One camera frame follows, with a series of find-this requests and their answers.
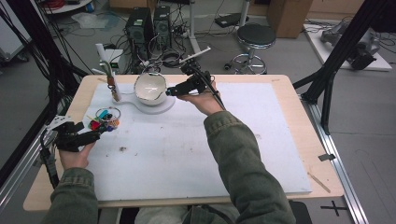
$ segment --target person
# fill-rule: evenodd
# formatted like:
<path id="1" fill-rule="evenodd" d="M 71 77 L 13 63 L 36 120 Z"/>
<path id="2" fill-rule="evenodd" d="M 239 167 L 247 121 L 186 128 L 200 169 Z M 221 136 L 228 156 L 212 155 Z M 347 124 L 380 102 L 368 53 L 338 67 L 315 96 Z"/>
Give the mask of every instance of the person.
<path id="1" fill-rule="evenodd" d="M 236 223 L 295 223 L 290 204 L 278 181 L 265 169 L 253 132 L 230 112 L 224 111 L 210 91 L 178 96 L 207 115 L 204 126 L 219 174 L 230 193 Z M 50 196 L 51 207 L 42 223 L 97 223 L 93 174 L 86 170 L 94 144 L 80 152 L 60 151 L 64 174 Z M 227 217 L 193 207 L 183 223 L 227 223 Z"/>

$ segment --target hand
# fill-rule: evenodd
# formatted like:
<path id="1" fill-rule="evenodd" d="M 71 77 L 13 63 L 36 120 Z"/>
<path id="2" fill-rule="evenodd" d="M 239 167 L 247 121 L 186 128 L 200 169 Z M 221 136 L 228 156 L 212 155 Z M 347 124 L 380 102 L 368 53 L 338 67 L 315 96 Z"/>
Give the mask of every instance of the hand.
<path id="1" fill-rule="evenodd" d="M 216 82 L 212 82 L 213 89 L 216 89 Z M 199 111 L 206 115 L 211 115 L 219 111 L 223 111 L 219 103 L 216 101 L 210 89 L 206 89 L 199 95 L 181 95 L 177 97 L 180 100 L 189 101 L 195 105 Z"/>
<path id="2" fill-rule="evenodd" d="M 59 150 L 62 167 L 67 170 L 70 168 L 85 168 L 88 166 L 88 155 L 95 143 L 85 146 L 80 152 L 70 152 Z"/>

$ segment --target wooden table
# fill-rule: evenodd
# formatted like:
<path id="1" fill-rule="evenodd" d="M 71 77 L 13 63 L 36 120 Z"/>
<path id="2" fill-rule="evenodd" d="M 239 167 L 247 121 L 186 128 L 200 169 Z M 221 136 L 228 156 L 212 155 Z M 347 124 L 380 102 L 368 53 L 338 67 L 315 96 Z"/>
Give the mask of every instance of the wooden table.
<path id="1" fill-rule="evenodd" d="M 117 76 L 119 83 L 134 83 L 137 76 Z M 169 82 L 179 83 L 186 80 L 187 76 L 166 75 Z M 300 153 L 305 170 L 312 187 L 308 194 L 290 194 L 289 199 L 307 199 L 340 197 L 344 194 L 343 187 L 329 161 L 320 161 L 318 156 L 325 154 L 325 150 L 306 115 L 305 110 L 298 98 L 288 77 L 282 75 L 216 75 L 216 81 L 228 83 L 271 83 L 276 93 L 277 100 L 282 108 L 285 120 L 289 125 L 290 133 Z M 67 115 L 72 116 L 74 122 L 80 122 L 91 102 L 91 98 L 100 83 L 106 83 L 106 76 L 84 77 L 78 92 L 70 105 Z M 62 176 L 63 168 L 57 160 L 58 175 Z M 45 167 L 41 167 L 33 186 L 31 187 L 23 208 L 27 211 L 45 211 L 50 208 L 50 194 L 53 192 Z M 228 197 L 211 198 L 188 198 L 167 200 L 139 200 L 99 202 L 99 207 L 127 207 L 127 206 L 150 206 L 170 204 L 194 204 L 194 203 L 229 203 Z"/>

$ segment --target black cross marking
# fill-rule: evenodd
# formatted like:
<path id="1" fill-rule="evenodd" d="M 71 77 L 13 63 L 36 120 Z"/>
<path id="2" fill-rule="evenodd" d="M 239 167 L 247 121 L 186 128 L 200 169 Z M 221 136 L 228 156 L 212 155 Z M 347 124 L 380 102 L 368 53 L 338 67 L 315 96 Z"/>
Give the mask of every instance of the black cross marking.
<path id="1" fill-rule="evenodd" d="M 338 213 L 338 210 L 347 210 L 347 207 L 337 207 L 335 206 L 335 202 L 332 201 L 332 206 L 321 206 L 321 209 L 333 209 L 335 211 L 335 214 L 339 217 L 340 214 Z"/>

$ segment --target olive green jacket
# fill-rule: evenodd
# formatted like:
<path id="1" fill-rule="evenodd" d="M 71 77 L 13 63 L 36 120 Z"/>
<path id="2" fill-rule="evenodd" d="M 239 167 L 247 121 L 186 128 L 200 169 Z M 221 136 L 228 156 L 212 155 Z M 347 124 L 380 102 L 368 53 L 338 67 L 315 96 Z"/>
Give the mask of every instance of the olive green jacket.
<path id="1" fill-rule="evenodd" d="M 285 193 L 265 170 L 254 134 L 230 112 L 218 112 L 204 121 L 207 141 L 225 188 L 239 211 L 237 223 L 295 223 Z M 52 205 L 43 223 L 97 223 L 93 174 L 68 169 L 51 194 Z M 221 214 L 193 207 L 184 223 L 227 223 Z"/>

